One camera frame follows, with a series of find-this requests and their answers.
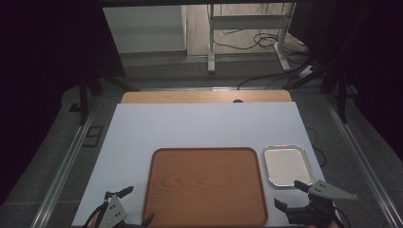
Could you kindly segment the black metal stand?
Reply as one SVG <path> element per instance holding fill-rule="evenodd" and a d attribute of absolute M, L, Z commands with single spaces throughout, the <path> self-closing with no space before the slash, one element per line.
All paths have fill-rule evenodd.
<path fill-rule="evenodd" d="M 89 116 L 88 100 L 87 100 L 87 90 L 89 89 L 91 94 L 94 96 L 101 96 L 104 92 L 104 88 L 101 85 L 100 80 L 105 79 L 106 81 L 112 83 L 113 85 L 119 87 L 125 92 L 138 92 L 137 87 L 128 85 L 116 77 L 108 76 L 99 70 L 92 70 L 89 72 L 79 71 L 78 77 L 78 87 L 79 87 L 79 97 L 80 97 L 80 107 L 79 111 L 81 114 L 80 125 L 83 125 Z"/>
<path fill-rule="evenodd" d="M 347 78 L 342 72 L 341 61 L 338 58 L 335 58 L 327 64 L 320 66 L 302 79 L 297 80 L 297 76 L 313 61 L 314 58 L 309 57 L 301 66 L 292 70 L 291 78 L 283 86 L 283 89 L 289 90 L 299 88 L 319 76 L 325 75 L 319 89 L 322 93 L 330 94 L 335 87 L 337 88 L 336 113 L 341 121 L 346 124 L 348 122 L 346 117 L 346 100 L 348 98 L 353 98 L 354 95 L 349 95 L 347 92 Z"/>

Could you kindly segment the black floor socket plate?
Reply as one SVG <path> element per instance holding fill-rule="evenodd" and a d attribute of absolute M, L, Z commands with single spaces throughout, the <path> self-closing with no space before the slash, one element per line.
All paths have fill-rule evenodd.
<path fill-rule="evenodd" d="M 102 125 L 91 126 L 87 130 L 82 147 L 97 147 L 101 139 L 103 129 L 104 127 Z"/>

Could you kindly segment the white table mat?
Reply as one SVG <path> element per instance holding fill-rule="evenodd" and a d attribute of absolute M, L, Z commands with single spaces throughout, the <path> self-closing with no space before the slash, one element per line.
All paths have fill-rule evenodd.
<path fill-rule="evenodd" d="M 269 211 L 266 225 L 287 226 L 289 222 L 275 208 L 274 200 L 298 207 L 307 205 L 308 198 L 297 189 L 277 188 L 269 181 L 263 156 L 269 145 L 302 147 L 315 178 L 323 178 L 294 102 L 118 104 L 72 225 L 83 226 L 105 192 L 127 186 L 134 191 L 122 199 L 126 221 L 140 223 L 151 157 L 160 148 L 249 147 L 259 157 Z"/>

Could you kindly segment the dark curtain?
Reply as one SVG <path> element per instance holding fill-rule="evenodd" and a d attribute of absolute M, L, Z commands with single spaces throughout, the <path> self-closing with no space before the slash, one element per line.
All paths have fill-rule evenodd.
<path fill-rule="evenodd" d="M 52 126 L 62 95 L 125 71 L 103 8 L 72 0 L 0 0 L 0 204 Z"/>
<path fill-rule="evenodd" d="M 301 0 L 289 32 L 320 65 L 322 84 L 355 105 L 403 161 L 403 0 Z"/>

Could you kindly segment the light wooden table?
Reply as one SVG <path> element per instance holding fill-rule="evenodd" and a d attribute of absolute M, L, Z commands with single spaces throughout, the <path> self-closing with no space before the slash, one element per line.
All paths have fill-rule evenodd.
<path fill-rule="evenodd" d="M 291 102 L 286 90 L 138 91 L 124 94 L 122 104 L 211 104 Z"/>

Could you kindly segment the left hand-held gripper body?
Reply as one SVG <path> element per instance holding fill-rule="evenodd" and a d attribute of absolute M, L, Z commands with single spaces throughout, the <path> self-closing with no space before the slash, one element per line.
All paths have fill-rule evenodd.
<path fill-rule="evenodd" d="M 103 203 L 95 210 L 93 228 L 118 228 L 123 225 L 127 212 L 116 193 L 106 191 Z"/>

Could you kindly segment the white power strip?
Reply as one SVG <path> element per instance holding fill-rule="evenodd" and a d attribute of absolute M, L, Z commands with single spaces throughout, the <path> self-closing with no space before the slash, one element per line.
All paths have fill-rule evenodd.
<path fill-rule="evenodd" d="M 309 74 L 311 74 L 313 71 L 315 71 L 316 68 L 314 66 L 307 66 L 305 69 L 303 69 L 298 77 L 299 79 L 305 78 L 306 76 L 308 76 Z"/>

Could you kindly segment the white board panel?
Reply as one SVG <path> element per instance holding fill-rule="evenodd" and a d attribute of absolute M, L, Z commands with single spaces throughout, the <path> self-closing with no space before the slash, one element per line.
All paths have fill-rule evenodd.
<path fill-rule="evenodd" d="M 120 53 L 186 50 L 183 6 L 103 8 Z"/>

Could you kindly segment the white metal desk frame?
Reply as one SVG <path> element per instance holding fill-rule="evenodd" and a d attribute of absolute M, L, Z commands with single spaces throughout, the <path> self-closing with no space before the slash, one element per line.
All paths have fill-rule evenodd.
<path fill-rule="evenodd" d="M 214 31 L 219 29 L 278 29 L 278 40 L 274 43 L 274 51 L 284 72 L 291 70 L 286 60 L 283 45 L 292 19 L 295 4 L 291 3 L 284 14 L 274 15 L 224 15 L 215 16 L 214 6 L 207 7 L 209 22 L 208 65 L 209 73 L 215 72 Z"/>

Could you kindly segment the aluminium floor rail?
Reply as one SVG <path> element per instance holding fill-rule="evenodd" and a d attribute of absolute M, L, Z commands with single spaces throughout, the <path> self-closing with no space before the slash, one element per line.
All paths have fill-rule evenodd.
<path fill-rule="evenodd" d="M 78 156 L 80 148 L 86 137 L 86 133 L 92 123 L 94 112 L 97 109 L 100 98 L 95 97 L 89 103 L 88 114 L 84 123 L 79 126 L 77 133 L 73 138 L 73 142 L 68 148 L 68 151 L 55 173 L 55 176 L 45 194 L 45 197 L 39 206 L 36 215 L 29 228 L 46 228 L 48 221 L 54 211 L 58 199 L 63 191 L 63 188 L 67 182 L 68 175 L 71 171 L 73 164 Z"/>
<path fill-rule="evenodd" d="M 332 100 L 332 97 L 326 95 L 324 100 L 327 103 L 328 109 L 336 123 L 336 126 L 346 142 L 349 151 L 352 153 L 355 163 L 359 168 L 361 174 L 363 175 L 365 181 L 367 182 L 374 198 L 379 205 L 384 217 L 388 221 L 391 228 L 403 228 L 403 217 L 398 212 L 396 205 L 394 204 L 392 198 L 387 192 L 386 188 L 380 182 L 375 171 L 371 167 L 367 157 L 365 156 L 362 148 L 357 142 L 353 132 L 350 127 L 342 121 L 338 116 L 336 110 L 336 103 Z"/>

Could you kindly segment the brown wooden tray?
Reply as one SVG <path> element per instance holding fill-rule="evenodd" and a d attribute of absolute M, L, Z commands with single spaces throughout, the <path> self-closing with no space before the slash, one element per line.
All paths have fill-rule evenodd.
<path fill-rule="evenodd" d="M 154 152 L 143 218 L 151 228 L 259 228 L 269 213 L 259 160 L 248 147 Z"/>

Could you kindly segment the small silver metal tray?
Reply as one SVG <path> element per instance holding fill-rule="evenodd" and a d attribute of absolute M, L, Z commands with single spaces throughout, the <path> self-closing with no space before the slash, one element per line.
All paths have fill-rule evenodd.
<path fill-rule="evenodd" d="M 299 145 L 272 145 L 263 150 L 269 181 L 276 187 L 294 187 L 295 181 L 312 184 L 315 175 Z"/>

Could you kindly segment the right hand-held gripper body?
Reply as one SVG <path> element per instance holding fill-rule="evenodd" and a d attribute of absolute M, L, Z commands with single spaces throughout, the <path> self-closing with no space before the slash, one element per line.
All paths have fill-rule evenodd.
<path fill-rule="evenodd" d="M 310 185 L 308 195 L 309 203 L 303 207 L 289 208 L 285 214 L 291 224 L 324 227 L 335 221 L 339 227 L 344 227 L 337 215 L 338 209 L 334 200 L 356 200 L 357 196 L 344 191 L 323 180 Z"/>

